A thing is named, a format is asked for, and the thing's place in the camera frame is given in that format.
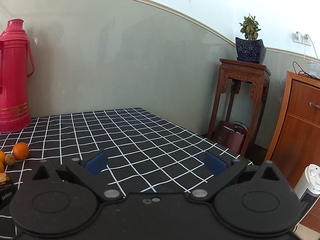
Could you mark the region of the small orange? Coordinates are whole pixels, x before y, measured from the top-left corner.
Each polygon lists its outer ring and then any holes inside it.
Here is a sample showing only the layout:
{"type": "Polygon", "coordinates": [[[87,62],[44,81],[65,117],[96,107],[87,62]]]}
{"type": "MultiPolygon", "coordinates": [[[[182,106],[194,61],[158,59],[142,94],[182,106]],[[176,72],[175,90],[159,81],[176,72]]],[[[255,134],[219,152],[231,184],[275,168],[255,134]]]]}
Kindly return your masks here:
{"type": "Polygon", "coordinates": [[[4,165],[2,162],[0,162],[0,173],[4,172],[4,165]]]}
{"type": "Polygon", "coordinates": [[[5,153],[3,151],[0,151],[0,162],[5,163],[5,153]]]}
{"type": "Polygon", "coordinates": [[[10,180],[10,178],[6,173],[0,173],[0,183],[6,182],[9,180],[10,180]]]}

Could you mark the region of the small yellowish kumquat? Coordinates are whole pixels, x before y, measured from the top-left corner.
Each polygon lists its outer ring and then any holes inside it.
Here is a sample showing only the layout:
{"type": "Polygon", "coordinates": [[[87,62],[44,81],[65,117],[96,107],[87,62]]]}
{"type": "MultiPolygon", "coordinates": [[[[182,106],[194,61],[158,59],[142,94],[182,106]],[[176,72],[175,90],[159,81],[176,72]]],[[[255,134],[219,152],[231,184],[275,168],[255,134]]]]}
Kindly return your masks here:
{"type": "Polygon", "coordinates": [[[15,164],[15,156],[13,154],[6,154],[4,160],[7,166],[12,166],[15,164]]]}

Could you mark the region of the larger orange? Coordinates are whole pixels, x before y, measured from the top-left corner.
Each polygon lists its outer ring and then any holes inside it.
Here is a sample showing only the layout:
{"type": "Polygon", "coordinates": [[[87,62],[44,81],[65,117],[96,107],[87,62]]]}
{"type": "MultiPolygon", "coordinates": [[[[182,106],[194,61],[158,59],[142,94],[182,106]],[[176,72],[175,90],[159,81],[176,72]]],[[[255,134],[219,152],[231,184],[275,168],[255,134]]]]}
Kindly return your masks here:
{"type": "Polygon", "coordinates": [[[13,146],[12,154],[16,160],[25,160],[29,155],[29,147],[25,142],[18,142],[13,146]]]}

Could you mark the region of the dark red bag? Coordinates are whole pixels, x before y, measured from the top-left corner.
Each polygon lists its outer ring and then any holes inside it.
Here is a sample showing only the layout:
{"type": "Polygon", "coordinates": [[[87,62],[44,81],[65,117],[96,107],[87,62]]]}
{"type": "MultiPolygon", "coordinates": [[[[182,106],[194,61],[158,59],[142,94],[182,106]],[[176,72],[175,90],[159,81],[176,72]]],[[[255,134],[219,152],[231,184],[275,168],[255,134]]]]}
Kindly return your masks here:
{"type": "Polygon", "coordinates": [[[220,121],[216,127],[212,141],[240,154],[247,135],[247,130],[239,124],[220,121]]]}

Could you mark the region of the black white grid tablecloth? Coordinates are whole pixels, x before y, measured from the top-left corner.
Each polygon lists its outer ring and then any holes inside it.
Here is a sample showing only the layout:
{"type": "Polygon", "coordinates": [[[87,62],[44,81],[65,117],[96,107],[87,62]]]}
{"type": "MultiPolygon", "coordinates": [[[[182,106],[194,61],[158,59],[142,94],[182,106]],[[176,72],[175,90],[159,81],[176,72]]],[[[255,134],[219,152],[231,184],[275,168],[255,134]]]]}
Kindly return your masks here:
{"type": "Polygon", "coordinates": [[[20,188],[43,161],[59,177],[72,181],[65,164],[106,151],[107,164],[98,178],[104,185],[129,192],[190,192],[213,180],[204,166],[206,151],[238,159],[230,149],[142,108],[113,109],[33,118],[14,133],[1,134],[1,150],[29,147],[25,160],[5,172],[20,188]]]}

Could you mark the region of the brown wooden cabinet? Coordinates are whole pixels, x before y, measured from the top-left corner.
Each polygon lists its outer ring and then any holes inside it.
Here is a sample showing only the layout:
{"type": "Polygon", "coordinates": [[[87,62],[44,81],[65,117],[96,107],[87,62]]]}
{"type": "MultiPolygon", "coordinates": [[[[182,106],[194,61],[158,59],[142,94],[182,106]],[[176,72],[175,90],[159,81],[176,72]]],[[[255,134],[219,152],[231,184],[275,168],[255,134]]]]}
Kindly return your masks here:
{"type": "Polygon", "coordinates": [[[318,80],[287,72],[280,114],[265,160],[276,164],[291,187],[308,165],[319,165],[318,80]]]}

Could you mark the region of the white electric heater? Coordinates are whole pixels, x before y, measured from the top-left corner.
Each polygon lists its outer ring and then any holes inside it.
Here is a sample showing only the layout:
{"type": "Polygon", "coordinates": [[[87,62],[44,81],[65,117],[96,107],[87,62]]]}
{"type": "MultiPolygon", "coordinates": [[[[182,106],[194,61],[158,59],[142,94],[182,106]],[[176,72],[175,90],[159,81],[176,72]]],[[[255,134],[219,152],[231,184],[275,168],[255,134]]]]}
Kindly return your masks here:
{"type": "Polygon", "coordinates": [[[299,223],[319,232],[319,166],[307,166],[294,188],[302,206],[299,223]]]}

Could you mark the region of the carved wooden plant stand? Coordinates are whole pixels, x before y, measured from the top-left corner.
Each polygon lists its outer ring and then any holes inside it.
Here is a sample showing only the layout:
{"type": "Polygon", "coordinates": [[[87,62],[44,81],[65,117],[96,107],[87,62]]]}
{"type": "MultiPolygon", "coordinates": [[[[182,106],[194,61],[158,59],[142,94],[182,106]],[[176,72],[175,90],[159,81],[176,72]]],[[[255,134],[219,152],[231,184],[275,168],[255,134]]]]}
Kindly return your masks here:
{"type": "Polygon", "coordinates": [[[255,142],[263,118],[271,72],[263,64],[220,59],[216,92],[207,138],[212,140],[216,122],[242,121],[248,126],[240,154],[255,142]]]}

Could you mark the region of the potted green plant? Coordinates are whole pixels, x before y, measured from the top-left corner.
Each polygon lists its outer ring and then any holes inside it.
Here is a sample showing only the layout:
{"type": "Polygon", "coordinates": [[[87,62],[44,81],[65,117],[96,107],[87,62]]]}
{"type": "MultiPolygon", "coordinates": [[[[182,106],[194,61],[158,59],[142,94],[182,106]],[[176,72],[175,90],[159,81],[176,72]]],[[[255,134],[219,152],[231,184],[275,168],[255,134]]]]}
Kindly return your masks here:
{"type": "Polygon", "coordinates": [[[240,32],[244,34],[245,38],[235,38],[237,60],[263,64],[266,56],[266,48],[263,40],[258,38],[261,28],[255,16],[251,14],[245,16],[244,21],[240,23],[240,27],[240,32]]]}

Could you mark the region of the red thermos flask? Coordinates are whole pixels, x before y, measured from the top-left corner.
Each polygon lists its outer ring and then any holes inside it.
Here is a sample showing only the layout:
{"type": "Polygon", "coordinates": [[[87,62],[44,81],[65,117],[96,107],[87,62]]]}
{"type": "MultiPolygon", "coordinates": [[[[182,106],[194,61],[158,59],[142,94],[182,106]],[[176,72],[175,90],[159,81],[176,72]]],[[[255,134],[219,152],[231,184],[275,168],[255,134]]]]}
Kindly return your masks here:
{"type": "Polygon", "coordinates": [[[1,33],[1,132],[20,131],[31,123],[27,78],[35,70],[22,19],[12,19],[1,33]]]}

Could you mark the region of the white wall socket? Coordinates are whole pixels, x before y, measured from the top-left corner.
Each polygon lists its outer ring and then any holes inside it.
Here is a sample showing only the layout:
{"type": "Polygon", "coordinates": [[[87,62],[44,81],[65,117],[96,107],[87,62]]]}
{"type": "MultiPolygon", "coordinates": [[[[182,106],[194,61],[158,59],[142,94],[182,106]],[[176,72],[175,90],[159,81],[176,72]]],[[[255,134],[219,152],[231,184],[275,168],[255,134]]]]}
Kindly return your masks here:
{"type": "Polygon", "coordinates": [[[292,40],[294,43],[303,44],[305,46],[311,46],[311,39],[309,35],[302,35],[298,31],[292,33],[292,40]]]}

